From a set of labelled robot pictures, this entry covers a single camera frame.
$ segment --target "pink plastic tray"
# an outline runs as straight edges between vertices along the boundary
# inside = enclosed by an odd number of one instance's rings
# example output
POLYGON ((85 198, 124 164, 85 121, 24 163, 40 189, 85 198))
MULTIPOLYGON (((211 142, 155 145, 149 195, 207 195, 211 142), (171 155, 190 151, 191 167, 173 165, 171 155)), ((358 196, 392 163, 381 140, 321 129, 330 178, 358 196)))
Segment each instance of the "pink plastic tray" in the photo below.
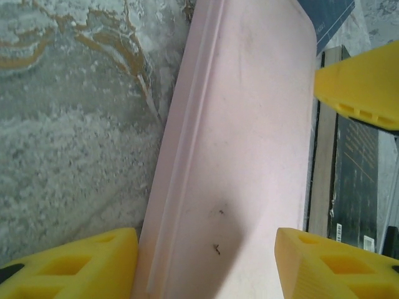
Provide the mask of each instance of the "pink plastic tray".
POLYGON ((302 228, 316 38, 295 0, 197 0, 132 298, 282 298, 302 228))

